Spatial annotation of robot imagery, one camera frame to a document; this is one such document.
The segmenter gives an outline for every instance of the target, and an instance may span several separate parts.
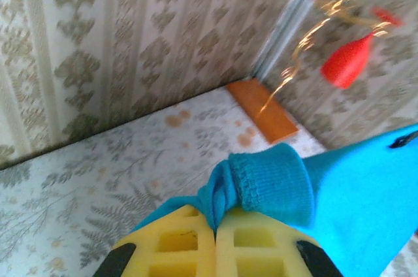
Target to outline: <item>patterned wallpaper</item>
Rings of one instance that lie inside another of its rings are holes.
[[[337,148],[366,137],[418,121],[418,0],[359,0],[367,15],[370,7],[385,7],[401,17],[405,26],[386,37],[376,38],[370,62],[360,78],[347,90],[332,87],[319,69],[345,43],[367,34],[359,25],[338,20],[318,31],[315,45],[302,58],[302,70],[294,82],[279,93],[279,100],[321,142]],[[322,15],[312,10],[268,76],[273,88],[289,63],[289,54],[300,37]]]
[[[288,0],[0,0],[0,165],[248,75]]]

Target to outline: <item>wooden board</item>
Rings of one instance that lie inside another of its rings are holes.
[[[227,85],[227,89],[269,143],[277,143],[298,131],[275,99],[260,112],[270,97],[270,92],[257,79],[233,82]]]

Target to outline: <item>red balloon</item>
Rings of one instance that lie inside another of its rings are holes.
[[[366,67],[373,33],[339,48],[321,68],[321,74],[333,86],[346,89]]]

